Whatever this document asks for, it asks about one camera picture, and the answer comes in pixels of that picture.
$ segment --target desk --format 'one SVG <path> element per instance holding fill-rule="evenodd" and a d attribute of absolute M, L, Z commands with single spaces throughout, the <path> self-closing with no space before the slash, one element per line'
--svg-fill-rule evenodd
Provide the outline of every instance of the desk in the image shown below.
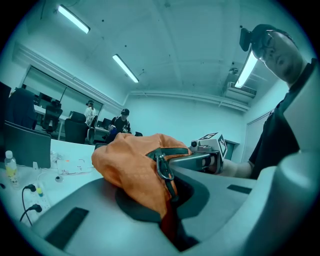
<path fill-rule="evenodd" d="M 110 133 L 109 130 L 104 129 L 102 127 L 98 127 L 98 126 L 96 126 L 94 128 L 94 131 L 95 131 L 94 132 L 94 140 L 95 141 L 100 141 L 100 142 L 104 142 L 105 139 L 103 139 L 103 136 L 108 136 L 108 134 Z"/>
<path fill-rule="evenodd" d="M 95 146 L 52 139 L 50 149 L 67 158 L 71 158 L 72 156 L 90 157 L 95 150 Z M 31 167 L 18 166 L 21 188 L 19 190 L 14 190 L 6 175 L 6 171 L 4 168 L 0 168 L 0 183 L 4 184 L 6 187 L 5 189 L 0 188 L 0 198 L 8 211 L 9 216 L 14 220 L 19 221 L 24 212 L 21 196 L 22 188 L 29 184 L 36 183 L 37 177 L 41 172 L 45 173 L 39 176 L 39 182 L 43 184 L 43 193 L 46 193 L 46 197 L 48 198 L 51 207 L 83 185 L 102 178 L 102 175 L 93 168 L 90 173 L 84 175 L 63 175 L 63 182 L 56 182 L 55 177 L 58 175 L 56 163 L 51 163 L 51 168 L 48 170 L 40 169 L 38 171 L 33 170 Z M 29 225 L 27 218 L 23 220 L 23 223 Z"/>
<path fill-rule="evenodd" d="M 110 133 L 109 130 L 104 129 L 104 128 L 102 128 L 102 127 L 96 126 L 94 129 L 95 129 L 96 131 L 103 132 L 103 133 L 106 133 L 106 134 L 109 134 L 109 133 Z"/>
<path fill-rule="evenodd" d="M 46 109 L 37 105 L 34 105 L 34 110 L 35 112 L 41 114 L 41 115 L 45 115 L 46 114 Z M 64 121 L 69 118 L 68 116 L 65 115 L 60 115 L 59 119 L 61 120 L 60 122 L 60 128 L 59 128 L 59 135 L 58 135 L 58 141 L 60 140 L 60 135 L 61 135 L 61 130 L 62 130 L 62 125 L 64 123 Z"/>

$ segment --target ceiling light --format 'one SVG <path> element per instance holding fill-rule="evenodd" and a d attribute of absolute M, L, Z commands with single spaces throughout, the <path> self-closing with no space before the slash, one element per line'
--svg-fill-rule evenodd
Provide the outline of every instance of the ceiling light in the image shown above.
<path fill-rule="evenodd" d="M 81 29 L 84 33 L 88 34 L 90 27 L 84 24 L 79 18 L 77 18 L 77 16 L 75 16 L 66 7 L 64 7 L 63 5 L 59 5 L 58 11 L 59 13 L 64 15 L 66 18 L 68 18 L 70 21 L 72 21 L 76 26 L 78 26 L 79 29 Z"/>
<path fill-rule="evenodd" d="M 250 76 L 250 73 L 254 69 L 256 63 L 257 63 L 257 59 L 254 56 L 253 52 L 250 51 L 249 58 L 246 60 L 244 68 L 241 71 L 241 74 L 240 74 L 238 80 L 236 81 L 234 87 L 241 88 L 245 84 L 248 77 Z"/>
<path fill-rule="evenodd" d="M 116 61 L 116 63 L 119 64 L 119 66 L 128 74 L 128 76 L 135 82 L 138 83 L 139 80 L 136 78 L 136 76 L 131 72 L 131 70 L 128 68 L 128 66 L 123 62 L 123 60 L 119 57 L 118 54 L 113 55 L 112 58 Z"/>

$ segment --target ceiling beam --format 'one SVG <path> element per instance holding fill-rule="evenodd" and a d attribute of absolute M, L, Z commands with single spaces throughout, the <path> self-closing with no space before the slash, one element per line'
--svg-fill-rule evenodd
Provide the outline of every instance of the ceiling beam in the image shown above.
<path fill-rule="evenodd" d="M 238 0 L 227 0 L 221 4 L 222 7 L 222 35 L 221 40 L 222 51 L 220 58 L 223 59 L 220 68 L 220 81 L 219 85 L 221 90 L 223 89 L 223 84 L 228 76 L 229 70 L 234 61 L 237 47 L 239 46 L 240 38 L 240 1 Z"/>
<path fill-rule="evenodd" d="M 163 39 L 168 55 L 170 56 L 172 61 L 173 70 L 177 79 L 178 87 L 181 90 L 183 88 L 183 79 L 181 76 L 181 71 L 179 69 L 177 51 L 169 31 L 169 26 L 166 24 L 164 16 L 161 13 L 161 8 L 156 0 L 145 0 L 145 5 L 148 6 L 148 9 L 151 12 L 153 22 L 156 25 L 161 35 L 161 38 Z"/>
<path fill-rule="evenodd" d="M 217 105 L 241 110 L 244 112 L 250 109 L 250 107 L 247 104 L 244 104 L 237 100 L 214 96 L 214 95 L 208 95 L 208 94 L 194 93 L 194 92 L 167 91 L 167 90 L 149 90 L 149 91 L 135 90 L 135 91 L 131 91 L 130 95 L 157 96 L 157 97 L 169 97 L 169 98 L 195 100 L 195 101 L 217 104 Z"/>

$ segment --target orange fabric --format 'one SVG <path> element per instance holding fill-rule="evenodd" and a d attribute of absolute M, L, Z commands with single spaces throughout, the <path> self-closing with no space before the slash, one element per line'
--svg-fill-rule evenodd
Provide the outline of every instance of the orange fabric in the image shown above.
<path fill-rule="evenodd" d="M 110 183 L 123 190 L 141 205 L 158 212 L 163 219 L 167 214 L 171 195 L 163 179 L 157 174 L 156 162 L 146 155 L 158 148 L 185 148 L 176 139 L 164 135 L 137 137 L 118 133 L 107 146 L 97 148 L 91 157 L 93 166 Z M 166 159 L 186 155 L 170 155 Z M 177 193 L 174 182 L 171 182 Z"/>

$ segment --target man in black shirt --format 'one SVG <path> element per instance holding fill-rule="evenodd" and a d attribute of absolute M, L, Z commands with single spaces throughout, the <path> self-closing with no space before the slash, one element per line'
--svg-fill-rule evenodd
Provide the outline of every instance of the man in black shirt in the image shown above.
<path fill-rule="evenodd" d="M 242 49 L 247 51 L 248 42 L 251 43 L 254 56 L 289 87 L 289 92 L 264 123 L 263 132 L 249 161 L 234 163 L 224 160 L 221 175 L 257 179 L 262 169 L 276 166 L 284 157 L 299 151 L 284 111 L 299 94 L 315 69 L 317 60 L 312 59 L 311 63 L 307 63 L 292 38 L 271 25 L 260 24 L 252 32 L 247 32 L 245 37 L 243 42 L 246 41 L 247 46 L 241 45 Z M 215 171 L 215 165 L 209 169 Z"/>
<path fill-rule="evenodd" d="M 115 116 L 108 126 L 110 131 L 109 135 L 105 139 L 105 142 L 109 144 L 112 142 L 118 133 L 131 133 L 130 123 L 127 120 L 129 116 L 129 109 L 125 108 L 121 111 L 121 116 Z"/>

